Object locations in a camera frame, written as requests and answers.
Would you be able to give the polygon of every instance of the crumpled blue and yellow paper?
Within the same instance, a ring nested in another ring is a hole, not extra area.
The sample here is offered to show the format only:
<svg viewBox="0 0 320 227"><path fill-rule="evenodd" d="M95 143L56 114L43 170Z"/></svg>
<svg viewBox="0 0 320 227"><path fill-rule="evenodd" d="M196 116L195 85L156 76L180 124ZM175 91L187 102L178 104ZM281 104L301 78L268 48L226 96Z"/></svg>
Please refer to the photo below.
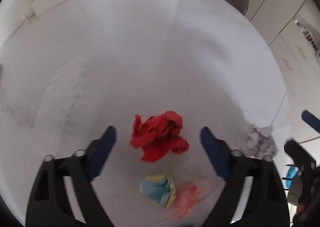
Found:
<svg viewBox="0 0 320 227"><path fill-rule="evenodd" d="M141 194L154 203L168 209L176 198L176 188L171 178L161 175L150 175L140 184Z"/></svg>

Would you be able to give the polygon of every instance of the crumpled paper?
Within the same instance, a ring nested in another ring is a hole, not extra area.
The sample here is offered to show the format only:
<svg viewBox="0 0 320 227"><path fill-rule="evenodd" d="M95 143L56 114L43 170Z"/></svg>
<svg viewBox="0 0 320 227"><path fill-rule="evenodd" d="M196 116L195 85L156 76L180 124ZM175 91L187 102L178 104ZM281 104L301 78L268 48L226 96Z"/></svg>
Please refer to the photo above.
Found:
<svg viewBox="0 0 320 227"><path fill-rule="evenodd" d="M176 188L171 178L163 174L147 176L140 184L140 192L154 203L166 209L172 205L176 198Z"/></svg>
<svg viewBox="0 0 320 227"><path fill-rule="evenodd" d="M132 127L130 145L143 150L143 162L156 162L169 151L180 154L189 149L188 142L179 136L182 129L182 117L176 112L167 111L161 116L152 116L144 123L136 115Z"/></svg>
<svg viewBox="0 0 320 227"><path fill-rule="evenodd" d="M252 124L242 153L256 159L263 159L265 156L273 158L277 154L278 148L272 137L272 131L272 126L259 128Z"/></svg>
<svg viewBox="0 0 320 227"><path fill-rule="evenodd" d="M192 212L192 208L198 203L201 195L197 185L190 185L184 189L174 203L172 219L180 219Z"/></svg>

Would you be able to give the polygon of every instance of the crumpled red paper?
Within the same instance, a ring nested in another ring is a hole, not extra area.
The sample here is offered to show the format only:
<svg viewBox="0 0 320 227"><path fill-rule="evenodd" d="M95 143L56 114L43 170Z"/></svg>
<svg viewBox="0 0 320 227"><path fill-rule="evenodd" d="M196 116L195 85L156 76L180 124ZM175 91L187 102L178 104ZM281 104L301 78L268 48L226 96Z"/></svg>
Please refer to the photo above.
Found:
<svg viewBox="0 0 320 227"><path fill-rule="evenodd" d="M189 149L188 142L179 136L182 117L167 111L161 116L152 116L144 123L140 115L135 116L130 145L143 150L141 161L156 162L169 151L180 154Z"/></svg>
<svg viewBox="0 0 320 227"><path fill-rule="evenodd" d="M184 189L176 198L173 206L172 219L180 219L192 212L192 208L198 203L201 191L197 185L191 185Z"/></svg>

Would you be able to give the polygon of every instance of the cabinet handle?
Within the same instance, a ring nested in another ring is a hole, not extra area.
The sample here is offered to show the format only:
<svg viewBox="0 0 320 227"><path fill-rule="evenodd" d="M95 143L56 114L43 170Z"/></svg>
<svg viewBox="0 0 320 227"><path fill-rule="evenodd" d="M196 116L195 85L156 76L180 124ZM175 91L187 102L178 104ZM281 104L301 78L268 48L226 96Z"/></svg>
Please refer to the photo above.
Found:
<svg viewBox="0 0 320 227"><path fill-rule="evenodd" d="M284 58L282 58L282 60L283 60L283 62L284 62L284 64L285 64L285 66L287 67L287 69L292 72L292 71L293 71L293 68L292 68L292 66L290 65L289 61L286 60L286 59L284 59Z"/></svg>
<svg viewBox="0 0 320 227"><path fill-rule="evenodd" d="M303 52L303 49L301 47L299 47L298 45L296 45L296 48L298 49L298 51L299 51L300 55L303 57L303 59L308 60L307 56Z"/></svg>

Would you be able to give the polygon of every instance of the white table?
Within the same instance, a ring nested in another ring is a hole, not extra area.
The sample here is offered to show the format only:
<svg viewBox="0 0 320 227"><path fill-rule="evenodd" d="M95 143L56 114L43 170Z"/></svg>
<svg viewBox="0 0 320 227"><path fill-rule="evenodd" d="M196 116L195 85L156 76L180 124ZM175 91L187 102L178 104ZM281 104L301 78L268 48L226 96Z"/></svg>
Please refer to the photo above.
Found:
<svg viewBox="0 0 320 227"><path fill-rule="evenodd" d="M0 190L21 221L42 158L69 156L114 125L117 143L92 184L115 226L200 226L224 186L201 128L240 148L248 125L269 126L285 95L264 40L224 0L67 0L16 31L0 57ZM183 117L190 150L139 162L128 143L134 115L167 110ZM285 98L273 124L280 170L287 112ZM201 186L193 214L168 222L140 195L141 180L161 173Z"/></svg>

